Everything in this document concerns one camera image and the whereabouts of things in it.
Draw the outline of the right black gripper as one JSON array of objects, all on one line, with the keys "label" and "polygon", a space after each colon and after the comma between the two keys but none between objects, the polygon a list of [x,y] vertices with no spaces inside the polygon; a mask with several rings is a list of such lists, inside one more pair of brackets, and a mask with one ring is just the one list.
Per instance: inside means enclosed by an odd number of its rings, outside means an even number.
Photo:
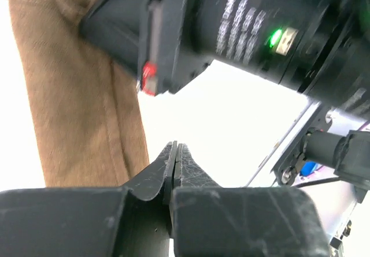
[{"label": "right black gripper", "polygon": [[143,0],[140,89],[176,93],[214,59],[369,114],[369,0]]}]

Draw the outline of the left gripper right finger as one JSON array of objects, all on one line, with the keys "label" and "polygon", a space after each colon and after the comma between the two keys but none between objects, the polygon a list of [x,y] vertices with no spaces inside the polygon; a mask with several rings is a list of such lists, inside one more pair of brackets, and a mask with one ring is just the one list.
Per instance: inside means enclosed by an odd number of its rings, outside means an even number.
[{"label": "left gripper right finger", "polygon": [[177,155],[173,191],[176,256],[328,256],[313,200],[293,187],[223,188],[193,160]]}]

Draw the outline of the brown cloth napkin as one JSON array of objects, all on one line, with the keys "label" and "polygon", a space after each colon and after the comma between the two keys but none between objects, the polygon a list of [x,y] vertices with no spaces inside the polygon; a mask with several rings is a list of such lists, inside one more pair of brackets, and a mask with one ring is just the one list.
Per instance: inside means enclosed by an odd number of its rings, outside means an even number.
[{"label": "brown cloth napkin", "polygon": [[96,0],[8,0],[47,187],[112,187],[149,156],[136,84],[77,26]]}]

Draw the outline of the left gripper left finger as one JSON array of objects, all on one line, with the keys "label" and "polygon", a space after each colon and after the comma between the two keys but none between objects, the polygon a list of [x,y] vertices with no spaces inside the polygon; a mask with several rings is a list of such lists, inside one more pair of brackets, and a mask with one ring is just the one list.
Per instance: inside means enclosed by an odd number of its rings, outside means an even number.
[{"label": "left gripper left finger", "polygon": [[176,151],[120,187],[2,192],[1,255],[168,256]]}]

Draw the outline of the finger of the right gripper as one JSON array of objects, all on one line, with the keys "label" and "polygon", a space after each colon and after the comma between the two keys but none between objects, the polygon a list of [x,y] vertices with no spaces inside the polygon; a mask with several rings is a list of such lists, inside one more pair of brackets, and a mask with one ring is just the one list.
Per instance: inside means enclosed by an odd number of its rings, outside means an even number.
[{"label": "finger of the right gripper", "polygon": [[79,32],[131,75],[141,75],[150,31],[149,0],[97,0]]}]

